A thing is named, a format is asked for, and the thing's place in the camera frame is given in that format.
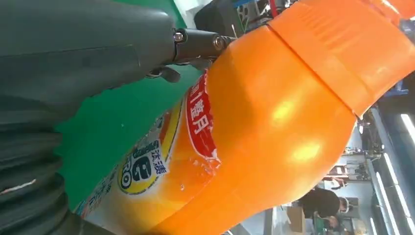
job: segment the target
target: green surface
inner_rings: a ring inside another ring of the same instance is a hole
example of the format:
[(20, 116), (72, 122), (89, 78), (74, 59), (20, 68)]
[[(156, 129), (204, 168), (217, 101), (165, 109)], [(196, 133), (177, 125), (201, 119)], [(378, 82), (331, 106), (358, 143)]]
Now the green surface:
[(314, 217), (314, 230), (318, 235), (324, 234), (324, 219)]
[[(176, 6), (170, 0), (124, 0), (160, 8), (183, 27)], [(192, 67), (175, 67), (182, 74), (179, 83), (144, 79), (88, 98), (75, 117), (57, 130), (64, 141), (56, 152), (63, 156), (61, 174), (71, 209), (85, 199), (114, 164), (144, 135), (156, 117), (178, 102), (201, 74)]]

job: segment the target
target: orange bottle cap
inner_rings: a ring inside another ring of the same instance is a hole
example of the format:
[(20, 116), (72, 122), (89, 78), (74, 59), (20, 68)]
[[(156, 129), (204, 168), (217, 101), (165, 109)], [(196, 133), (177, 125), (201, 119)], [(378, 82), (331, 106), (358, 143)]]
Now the orange bottle cap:
[(299, 1), (269, 26), (361, 116), (415, 70), (415, 46), (390, 19), (366, 3), (331, 2)]

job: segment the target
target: red label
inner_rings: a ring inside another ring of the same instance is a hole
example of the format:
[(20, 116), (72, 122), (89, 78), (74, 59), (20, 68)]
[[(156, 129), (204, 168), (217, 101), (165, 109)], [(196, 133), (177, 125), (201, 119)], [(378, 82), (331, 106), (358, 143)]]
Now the red label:
[(209, 96), (206, 92), (207, 74), (191, 87), (186, 98), (187, 127), (193, 147), (205, 159), (216, 159), (216, 146), (211, 135), (213, 117), (210, 114)]

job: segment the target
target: orange plastic bottle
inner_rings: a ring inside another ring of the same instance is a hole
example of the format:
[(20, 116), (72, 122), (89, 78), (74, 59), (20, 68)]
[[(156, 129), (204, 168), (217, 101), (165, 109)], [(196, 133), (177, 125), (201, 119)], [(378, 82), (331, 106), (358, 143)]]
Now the orange plastic bottle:
[(373, 2), (301, 0), (232, 43), (77, 212), (117, 234), (217, 235), (300, 198), (415, 69)]

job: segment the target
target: cardboard box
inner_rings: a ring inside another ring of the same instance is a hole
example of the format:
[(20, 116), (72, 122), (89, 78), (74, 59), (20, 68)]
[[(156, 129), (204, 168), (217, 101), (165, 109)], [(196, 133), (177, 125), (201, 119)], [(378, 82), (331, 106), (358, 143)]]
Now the cardboard box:
[(287, 207), (287, 215), (290, 218), (290, 228), (293, 235), (306, 234), (304, 212), (301, 207)]

